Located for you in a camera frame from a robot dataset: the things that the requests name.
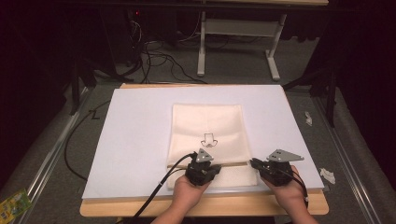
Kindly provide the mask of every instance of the white table leg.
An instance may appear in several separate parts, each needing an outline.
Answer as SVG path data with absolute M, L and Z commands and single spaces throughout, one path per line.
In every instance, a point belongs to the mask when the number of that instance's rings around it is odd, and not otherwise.
M 271 72 L 273 81 L 280 80 L 280 76 L 279 76 L 279 73 L 277 72 L 277 68 L 276 68 L 276 64 L 275 64 L 275 60 L 274 60 L 274 54 L 275 54 L 277 43 L 279 42 L 280 35 L 282 34 L 283 26 L 285 25 L 286 16 L 287 16 L 286 14 L 283 14 L 280 17 L 279 25 L 276 27 L 276 32 L 274 34 L 273 45 L 270 50 L 265 51 L 265 56 L 267 58 L 268 66 L 270 67 L 270 72 Z
M 198 77 L 203 77 L 205 75 L 205 12 L 202 12 L 201 15 L 201 46 L 199 48 L 198 55 Z

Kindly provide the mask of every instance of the white towel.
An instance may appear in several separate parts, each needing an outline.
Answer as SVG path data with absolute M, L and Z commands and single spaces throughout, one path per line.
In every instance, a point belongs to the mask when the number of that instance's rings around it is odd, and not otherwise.
M 251 155 L 241 105 L 174 105 L 168 170 L 199 148 L 214 158 L 212 165 L 223 165 L 211 188 L 257 185 L 256 171 L 248 162 Z M 190 162 L 191 159 L 186 159 L 180 165 L 187 166 Z M 168 188 L 172 189 L 184 173 L 171 175 Z

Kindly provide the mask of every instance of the metal rail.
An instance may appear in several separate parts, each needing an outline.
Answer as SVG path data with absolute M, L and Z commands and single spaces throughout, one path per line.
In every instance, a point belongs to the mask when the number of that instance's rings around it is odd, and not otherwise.
M 53 146 L 52 150 L 47 154 L 47 157 L 44 159 L 43 163 L 41 164 L 40 168 L 38 169 L 37 174 L 35 175 L 32 184 L 30 185 L 29 189 L 27 190 L 27 194 L 31 199 L 32 206 L 29 210 L 27 210 L 22 216 L 14 219 L 11 223 L 18 223 L 24 224 L 27 223 L 29 216 L 32 214 L 35 205 L 43 192 L 44 187 L 46 187 L 47 182 L 50 179 L 50 175 L 52 174 L 53 169 L 55 168 L 59 158 L 62 155 L 64 150 L 64 142 L 67 139 L 67 136 L 70 134 L 70 131 L 73 129 L 78 117 L 80 115 L 81 108 L 87 102 L 87 99 L 92 91 L 88 88 L 84 88 L 80 97 L 81 97 L 81 105 L 78 111 L 69 118 L 67 121 L 64 130 L 62 131 L 61 135 L 59 136 L 58 140 L 56 141 L 55 145 Z
M 341 166 L 346 174 L 346 179 L 349 182 L 350 187 L 352 188 L 353 193 L 355 194 L 356 200 L 358 201 L 359 206 L 361 207 L 361 211 L 364 214 L 364 217 L 367 220 L 367 223 L 380 224 L 381 220 L 379 219 L 378 214 L 375 211 L 375 208 L 370 200 L 369 195 L 367 194 L 366 188 L 361 182 L 358 174 L 356 173 L 352 162 L 350 161 L 346 150 L 344 149 L 340 138 L 336 130 L 330 125 L 329 121 L 326 119 L 325 115 L 325 107 L 323 103 L 320 101 L 320 98 L 313 98 L 313 102 L 315 107 L 318 109 L 319 115 L 323 122 L 326 125 L 327 130 L 334 142 L 335 148 L 337 150 L 339 159 L 341 161 Z

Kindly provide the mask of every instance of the black cable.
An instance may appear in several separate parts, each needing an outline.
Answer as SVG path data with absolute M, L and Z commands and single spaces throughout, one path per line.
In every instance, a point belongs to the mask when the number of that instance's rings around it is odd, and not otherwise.
M 77 177 L 79 177 L 79 178 L 81 178 L 81 179 L 83 179 L 83 180 L 85 180 L 85 181 L 87 181 L 88 178 L 85 177 L 85 176 L 83 176 L 83 175 L 81 175 L 81 174 L 79 174 L 78 172 L 76 172 L 76 171 L 70 166 L 69 161 L 68 161 L 68 159 L 67 159 L 67 148 L 68 148 L 68 146 L 69 146 L 69 142 L 70 142 L 71 137 L 73 136 L 74 132 L 75 132 L 76 129 L 79 127 L 79 125 L 81 125 L 81 123 L 82 123 L 91 113 L 95 112 L 97 109 L 99 109 L 100 107 L 102 107 L 102 106 L 104 106 L 104 105 L 106 105 L 106 104 L 108 104 L 108 103 L 110 103 L 110 100 L 109 100 L 109 101 L 106 101 L 106 102 L 104 102 L 104 103 L 102 103 L 102 104 L 100 104 L 100 105 L 97 106 L 95 109 L 90 110 L 89 113 L 88 113 L 87 115 L 85 115 L 84 118 L 82 118 L 82 120 L 73 128 L 73 130 L 70 132 L 70 134 L 69 134 L 69 135 L 67 136 L 67 138 L 66 138 L 66 142 L 65 142 L 65 145 L 64 145 L 64 162 L 66 163 L 66 166 L 67 166 L 67 168 L 70 170 L 70 172 L 72 172 L 74 175 L 76 175 Z
M 148 51 L 148 44 L 145 44 L 145 50 L 146 50 L 146 51 L 145 51 L 144 53 L 146 53 L 146 54 L 148 55 L 148 62 L 147 62 L 147 64 L 148 64 L 148 71 L 145 72 L 145 68 L 144 68 L 144 66 L 143 66 L 143 64 L 142 64 L 142 71 L 143 71 L 144 78 L 143 78 L 143 80 L 140 82 L 140 84 L 143 84 L 143 83 L 148 84 L 148 83 L 149 83 L 149 69 L 151 68 L 151 57 L 150 57 L 149 51 Z
M 303 194 L 304 194 L 304 203 L 305 203 L 305 207 L 308 207 L 308 191 L 306 190 L 306 186 L 305 183 L 303 181 L 303 179 L 296 173 L 294 172 L 300 179 L 297 179 L 296 177 L 294 177 L 294 175 L 290 175 L 287 172 L 283 171 L 283 170 L 279 170 L 277 169 L 280 173 L 283 173 L 284 175 L 287 175 L 289 177 L 291 177 L 295 182 L 297 182 L 302 188 L 303 188 Z
M 241 39 L 235 39 L 233 38 L 234 36 L 230 36 L 230 41 L 234 43 L 242 43 L 242 44 L 252 44 L 256 41 L 259 41 L 264 38 L 264 36 L 253 36 L 251 40 L 241 40 Z
M 126 222 L 124 222 L 125 224 L 132 224 L 132 223 L 136 223 L 137 219 L 139 218 L 140 214 L 142 214 L 142 212 L 146 209 L 146 207 L 149 205 L 149 203 L 151 203 L 152 199 L 155 197 L 155 195 L 158 193 L 158 191 L 160 190 L 160 188 L 163 186 L 163 184 L 165 183 L 166 179 L 173 174 L 173 170 L 178 166 L 179 163 L 181 163 L 182 161 L 184 161 L 186 158 L 188 157 L 192 157 L 193 153 L 185 155 L 184 157 L 182 157 L 180 160 L 178 160 L 175 165 L 172 166 L 172 168 L 168 171 L 168 173 L 163 177 L 163 180 L 161 180 L 161 182 L 158 184 L 157 188 L 155 188 L 154 191 L 152 191 L 151 195 L 148 197 L 148 199 L 146 200 L 146 202 L 142 205 L 142 207 L 139 209 L 139 211 L 136 212 L 136 214 L 134 214 L 134 217 L 132 218 L 127 218 Z
M 182 170 L 186 170 L 186 169 L 184 169 L 184 168 L 177 169 L 177 170 L 175 170 L 174 172 L 172 172 L 170 175 L 176 173 L 177 171 L 182 171 Z
M 190 39 L 186 39 L 186 40 L 183 40 L 183 41 L 179 41 L 178 44 L 183 45 L 183 46 L 186 46 L 186 47 L 195 47 L 195 46 L 198 46 L 198 45 L 200 45 L 201 40 L 200 40 L 199 38 L 197 38 L 197 37 L 200 37 L 200 35 L 194 36 L 194 37 L 192 37 L 192 38 L 190 38 Z
M 183 81 L 183 82 L 189 81 L 189 80 L 184 80 L 184 79 L 181 79 L 181 78 L 178 78 L 178 77 L 175 76 L 175 74 L 173 73 L 173 67 L 174 67 L 174 65 L 177 65 L 177 66 L 180 68 L 181 72 L 183 73 L 183 75 L 184 75 L 185 77 L 188 77 L 190 80 L 192 80 L 192 81 L 194 81 L 194 82 L 199 82 L 199 83 L 207 84 L 207 82 L 205 82 L 205 81 L 202 81 L 202 80 L 200 80 L 200 79 L 196 79 L 196 78 L 194 78 L 194 77 L 191 77 L 191 76 L 187 75 L 187 73 L 186 73 L 186 71 L 184 70 L 183 66 L 181 66 L 181 65 L 176 61 L 176 59 L 175 59 L 174 57 L 172 57 L 171 55 L 162 53 L 162 52 L 160 52 L 160 51 L 158 51 L 158 50 L 155 50 L 155 51 L 151 52 L 150 55 L 155 56 L 155 57 L 163 57 L 166 61 L 171 62 L 171 63 L 172 63 L 171 74 L 172 74 L 172 76 L 173 76 L 175 79 L 177 79 L 177 80 L 179 80 L 179 81 Z
M 160 46 L 158 46 L 158 47 L 155 47 L 155 48 L 153 48 L 153 49 L 149 49 L 149 45 L 151 45 L 151 44 L 154 44 L 154 43 L 159 43 L 160 44 Z M 163 44 L 164 44 L 165 42 L 164 41 L 158 41 L 158 40 L 154 40 L 154 41 L 150 41 L 150 42 L 148 42 L 147 43 L 147 50 L 151 50 L 151 51 L 154 51 L 154 50 L 157 50 L 157 49 L 161 49 L 162 47 L 163 47 Z
M 94 73 L 94 75 L 96 77 L 101 78 L 101 79 L 109 80 L 109 79 L 114 79 L 115 78 L 118 81 L 122 81 L 122 82 L 133 82 L 134 81 L 133 79 L 127 78 L 126 76 L 129 76 L 132 73 L 136 72 L 142 66 L 142 64 L 143 64 L 143 60 L 142 60 L 141 57 L 139 57 L 137 59 L 136 63 L 134 64 L 134 67 L 131 68 L 130 70 L 122 73 L 122 74 L 116 74 L 116 75 L 110 76 L 108 73 L 105 72 L 105 76 L 102 76 L 102 75 L 100 75 L 98 73 Z
M 222 45 L 220 45 L 220 46 L 218 46 L 218 47 L 210 47 L 209 45 L 207 45 L 207 43 L 209 43 L 210 42 L 210 40 L 207 40 L 206 42 L 205 42 L 205 47 L 206 48 L 208 48 L 208 49 L 222 49 L 222 48 L 224 48 L 225 46 L 227 46 L 228 45 L 228 43 L 230 42 L 230 37 L 229 36 L 225 36 L 225 37 L 223 37 L 222 35 L 210 35 L 210 37 L 212 37 L 213 39 L 220 39 L 220 40 L 224 40 L 225 39 L 225 43 L 223 43 Z
M 134 79 L 128 78 L 126 76 L 132 74 L 133 72 L 135 72 L 138 69 L 138 65 L 137 65 L 136 66 L 137 69 L 136 69 L 136 67 L 134 67 L 131 70 L 119 75 L 116 72 L 110 71 L 107 68 L 105 68 L 104 66 L 100 65 L 99 63 L 95 63 L 94 61 L 91 61 L 88 58 L 84 58 L 83 62 L 85 62 L 85 64 L 87 64 L 92 70 L 98 69 L 98 70 L 104 72 L 106 75 L 109 75 L 110 77 L 115 78 L 118 81 L 127 82 L 127 83 L 134 82 Z

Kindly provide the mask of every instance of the gray carpet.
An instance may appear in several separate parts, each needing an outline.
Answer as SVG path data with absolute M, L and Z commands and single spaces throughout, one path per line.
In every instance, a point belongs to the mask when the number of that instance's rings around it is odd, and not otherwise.
M 316 41 L 298 43 L 295 39 L 280 41 L 275 58 L 281 80 L 274 82 L 270 78 L 263 55 L 263 45 L 269 44 L 268 39 L 260 39 L 252 43 L 250 40 L 251 38 L 239 38 L 221 49 L 217 47 L 223 45 L 222 40 L 209 42 L 208 45 L 211 48 L 206 50 L 206 70 L 202 80 L 211 84 L 285 84 L 302 74 L 317 43 Z M 198 46 L 193 45 L 193 42 L 188 44 L 189 46 L 179 44 L 177 48 L 153 44 L 149 46 L 149 49 L 151 49 L 151 53 L 158 50 L 171 54 L 189 76 L 197 78 L 195 73 Z M 147 56 L 144 58 L 147 71 Z M 148 75 L 150 82 L 178 82 L 174 76 L 188 79 L 183 76 L 181 69 L 175 65 L 172 69 L 172 63 L 163 62 L 163 57 L 151 59 Z M 118 69 L 124 71 L 127 68 L 120 65 Z M 140 70 L 131 77 L 139 82 L 143 79 L 143 73 Z M 79 119 L 82 119 L 90 109 L 109 100 L 113 90 L 119 85 L 120 83 L 117 81 L 98 78 L 98 85 L 91 90 L 88 101 L 80 111 Z M 70 92 L 67 92 L 66 96 L 70 99 Z M 317 168 L 326 168 L 334 172 L 336 178 L 335 185 L 323 179 L 327 186 L 325 196 L 330 206 L 330 213 L 325 216 L 316 216 L 316 219 L 320 223 L 370 223 L 366 220 L 345 174 L 336 145 L 327 129 L 326 122 L 320 115 L 320 109 L 309 96 L 306 87 L 288 91 L 287 96 Z M 96 117 L 99 119 L 84 120 L 70 139 L 67 148 L 69 162 L 82 175 L 88 176 L 91 169 L 95 147 L 106 118 L 107 107 L 108 105 L 105 105 L 97 110 Z M 32 145 L 14 175 L 1 190 L 2 200 L 14 191 L 28 188 L 31 185 L 40 165 L 56 144 L 56 140 L 70 119 L 68 115 L 70 108 L 71 101 L 68 101 L 64 110 Z M 312 127 L 305 123 L 305 111 L 308 111 L 312 116 Z M 346 146 L 347 153 L 371 196 L 379 218 L 382 223 L 396 223 L 396 217 L 392 212 L 396 208 L 395 193 L 364 144 L 340 95 L 337 95 L 334 118 L 335 130 L 339 133 L 342 144 Z M 84 187 L 85 182 L 66 168 L 64 159 L 61 157 L 25 223 L 115 223 L 114 217 L 86 218 L 79 214 Z M 261 222 L 259 218 L 257 220 L 242 220 L 233 223 Z M 287 221 L 287 217 L 276 218 L 276 223 L 284 221 Z

